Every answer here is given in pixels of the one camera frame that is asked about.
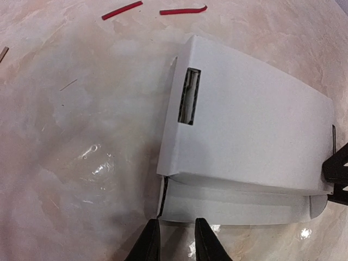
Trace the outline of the white paper box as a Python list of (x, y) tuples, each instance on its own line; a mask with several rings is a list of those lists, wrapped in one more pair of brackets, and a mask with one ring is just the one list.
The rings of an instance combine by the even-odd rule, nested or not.
[(295, 77), (192, 36), (176, 60), (157, 173), (158, 217), (220, 225), (307, 222), (333, 185), (334, 106)]

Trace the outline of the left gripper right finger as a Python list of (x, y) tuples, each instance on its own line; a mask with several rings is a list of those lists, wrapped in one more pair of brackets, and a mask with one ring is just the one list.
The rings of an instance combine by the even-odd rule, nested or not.
[(195, 220), (196, 260), (228, 260), (230, 256), (204, 218)]

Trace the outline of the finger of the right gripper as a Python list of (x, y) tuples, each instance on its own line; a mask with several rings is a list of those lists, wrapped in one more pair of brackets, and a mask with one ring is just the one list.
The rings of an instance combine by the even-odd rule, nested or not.
[(347, 185), (335, 184), (332, 195), (328, 195), (328, 200), (334, 203), (348, 205)]
[(322, 164), (325, 181), (329, 183), (347, 183), (347, 147), (344, 145)]

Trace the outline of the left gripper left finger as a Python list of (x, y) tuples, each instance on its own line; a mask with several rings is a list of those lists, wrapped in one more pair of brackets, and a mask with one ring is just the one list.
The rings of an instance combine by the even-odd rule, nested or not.
[(160, 261), (160, 224), (150, 219), (125, 261)]

